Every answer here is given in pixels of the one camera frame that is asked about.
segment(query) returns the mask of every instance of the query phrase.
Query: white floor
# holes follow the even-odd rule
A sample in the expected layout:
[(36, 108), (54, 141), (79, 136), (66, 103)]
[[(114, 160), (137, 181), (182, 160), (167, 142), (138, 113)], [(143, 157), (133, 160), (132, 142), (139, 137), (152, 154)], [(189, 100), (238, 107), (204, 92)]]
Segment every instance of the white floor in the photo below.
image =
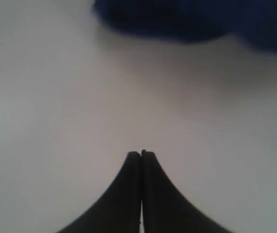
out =
[(237, 233), (277, 232), (277, 56), (99, 25), (90, 0), (0, 0), (0, 233), (54, 233), (129, 150)]

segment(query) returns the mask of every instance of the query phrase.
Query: blue object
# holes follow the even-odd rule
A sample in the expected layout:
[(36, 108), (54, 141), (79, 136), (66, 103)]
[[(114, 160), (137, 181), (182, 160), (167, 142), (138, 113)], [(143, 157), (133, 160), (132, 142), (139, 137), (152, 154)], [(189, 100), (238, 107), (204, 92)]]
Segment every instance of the blue object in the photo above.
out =
[(232, 32), (277, 52), (277, 0), (96, 0), (94, 9), (124, 33), (197, 42)]

